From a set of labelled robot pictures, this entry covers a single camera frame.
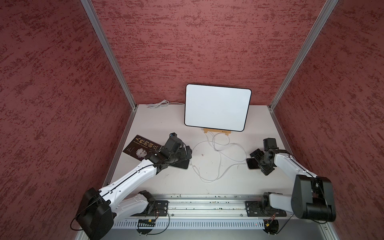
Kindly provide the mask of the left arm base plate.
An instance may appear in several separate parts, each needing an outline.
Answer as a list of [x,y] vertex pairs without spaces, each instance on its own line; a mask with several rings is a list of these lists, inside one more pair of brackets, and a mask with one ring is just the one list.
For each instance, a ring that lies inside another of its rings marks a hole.
[[147,206],[147,216],[166,217],[168,215],[168,201],[151,201]]

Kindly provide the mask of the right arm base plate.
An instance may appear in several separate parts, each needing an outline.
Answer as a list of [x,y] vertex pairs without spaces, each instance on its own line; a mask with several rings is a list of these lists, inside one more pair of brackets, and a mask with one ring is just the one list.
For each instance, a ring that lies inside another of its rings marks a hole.
[[264,207],[261,201],[245,201],[245,208],[248,217],[286,217],[283,210]]

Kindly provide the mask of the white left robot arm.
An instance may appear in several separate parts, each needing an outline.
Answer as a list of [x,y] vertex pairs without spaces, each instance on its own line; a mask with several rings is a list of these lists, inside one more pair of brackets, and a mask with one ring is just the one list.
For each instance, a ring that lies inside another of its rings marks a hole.
[[96,190],[87,190],[74,217],[90,240],[102,239],[115,223],[134,215],[158,217],[161,210],[148,191],[128,198],[137,187],[168,167],[188,165],[192,158],[190,146],[170,134],[165,145],[150,151],[140,164],[115,182]]

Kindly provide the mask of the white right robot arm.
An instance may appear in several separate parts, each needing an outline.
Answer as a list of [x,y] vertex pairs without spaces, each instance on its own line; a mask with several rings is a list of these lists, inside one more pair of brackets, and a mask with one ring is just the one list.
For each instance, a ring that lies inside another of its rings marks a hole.
[[292,213],[299,219],[321,224],[336,220],[334,190],[328,178],[319,177],[307,170],[286,150],[257,149],[250,156],[264,175],[269,175],[277,167],[294,181],[290,195],[265,192],[260,201],[261,210],[281,210]]

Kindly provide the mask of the black phone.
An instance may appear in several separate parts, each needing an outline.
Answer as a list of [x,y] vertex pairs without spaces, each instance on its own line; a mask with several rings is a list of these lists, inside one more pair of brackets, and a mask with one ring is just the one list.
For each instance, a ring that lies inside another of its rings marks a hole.
[[180,160],[170,164],[170,167],[175,167],[183,170],[187,170],[189,167],[190,160]]

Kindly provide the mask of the pink-cased phone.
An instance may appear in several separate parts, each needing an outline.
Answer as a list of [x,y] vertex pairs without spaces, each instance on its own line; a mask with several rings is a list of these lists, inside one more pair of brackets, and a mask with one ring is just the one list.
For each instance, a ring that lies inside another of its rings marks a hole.
[[247,158],[246,159],[247,167],[249,170],[259,170],[259,164],[256,159],[254,158]]

